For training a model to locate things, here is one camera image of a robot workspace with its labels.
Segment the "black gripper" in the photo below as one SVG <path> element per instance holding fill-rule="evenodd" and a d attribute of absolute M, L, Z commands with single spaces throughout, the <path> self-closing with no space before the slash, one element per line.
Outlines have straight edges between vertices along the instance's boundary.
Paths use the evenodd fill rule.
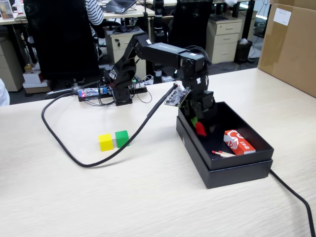
<path fill-rule="evenodd" d="M 185 89 L 189 91 L 189 94 L 183 102 L 184 115 L 190 118 L 193 127 L 196 127 L 198 118 L 208 118 L 206 133 L 213 133 L 218 123 L 214 92 L 208 91 L 206 85 L 186 86 Z"/>

